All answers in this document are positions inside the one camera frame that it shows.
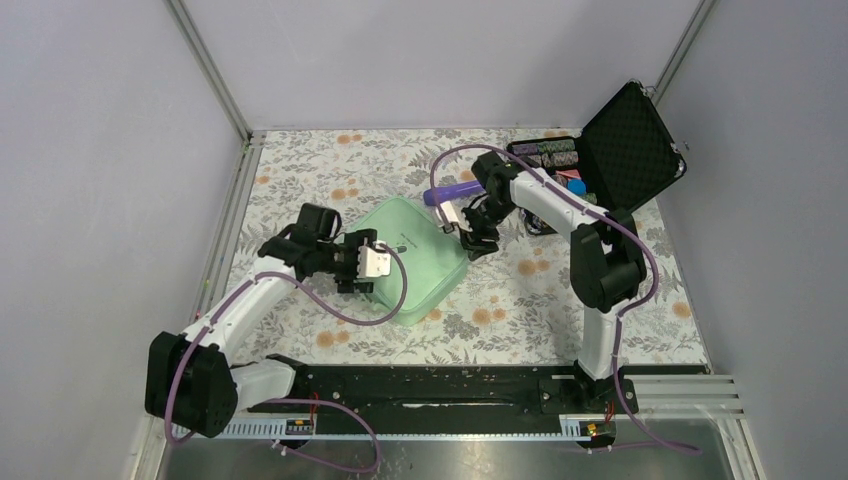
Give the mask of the mint green medicine case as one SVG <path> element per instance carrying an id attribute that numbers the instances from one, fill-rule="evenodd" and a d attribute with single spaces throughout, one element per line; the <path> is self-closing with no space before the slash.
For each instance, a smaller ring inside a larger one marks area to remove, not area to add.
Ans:
<path id="1" fill-rule="evenodd" d="M 377 240 L 394 250 L 403 264 L 403 281 L 397 263 L 390 259 L 390 274 L 373 280 L 373 291 L 366 294 L 369 312 L 365 320 L 375 323 L 387 316 L 406 297 L 391 321 L 411 326 L 435 309 L 464 279 L 469 260 L 458 240 L 445 234 L 430 213 L 416 203 L 393 197 L 383 201 L 352 225 L 343 229 L 353 233 L 363 229 L 377 232 Z"/>

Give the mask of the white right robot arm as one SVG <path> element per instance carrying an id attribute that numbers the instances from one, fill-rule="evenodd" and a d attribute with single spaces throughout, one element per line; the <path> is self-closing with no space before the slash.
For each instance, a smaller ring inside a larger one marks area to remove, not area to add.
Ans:
<path id="1" fill-rule="evenodd" d="M 616 317 L 647 277 L 632 217 L 609 213 L 568 191 L 544 169 L 506 162 L 495 152 L 479 156 L 471 171 L 484 194 L 455 222 L 470 260 L 497 252 L 498 227 L 516 209 L 535 214 L 568 241 L 570 286 L 584 306 L 577 364 L 586 377 L 575 382 L 573 396 L 583 410 L 601 410 L 614 393 L 607 378 L 616 371 Z"/>

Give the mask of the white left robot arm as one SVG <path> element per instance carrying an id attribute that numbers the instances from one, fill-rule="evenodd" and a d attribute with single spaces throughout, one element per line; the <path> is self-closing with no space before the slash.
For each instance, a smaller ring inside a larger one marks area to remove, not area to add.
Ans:
<path id="1" fill-rule="evenodd" d="M 296 411 L 310 385 L 284 360 L 238 366 L 235 355 L 256 325 L 305 280 L 332 277 L 338 292 L 372 292 L 393 258 L 374 229 L 342 233 L 339 212 L 306 203 L 296 221 L 258 249 L 236 286 L 181 333 L 162 332 L 148 353 L 145 411 L 205 437 L 221 434 L 234 414 L 274 399 Z"/>

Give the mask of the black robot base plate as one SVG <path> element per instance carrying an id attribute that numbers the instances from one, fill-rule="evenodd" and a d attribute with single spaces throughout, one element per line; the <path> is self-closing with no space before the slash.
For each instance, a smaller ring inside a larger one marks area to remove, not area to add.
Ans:
<path id="1" fill-rule="evenodd" d="M 302 365 L 286 403 L 266 401 L 254 413 L 308 413 L 297 399 L 318 399 L 314 414 L 323 435 L 361 431 L 339 403 L 378 434 L 559 434 L 559 418 L 603 420 L 639 410 L 631 380 L 592 381 L 560 366 L 342 366 Z"/>

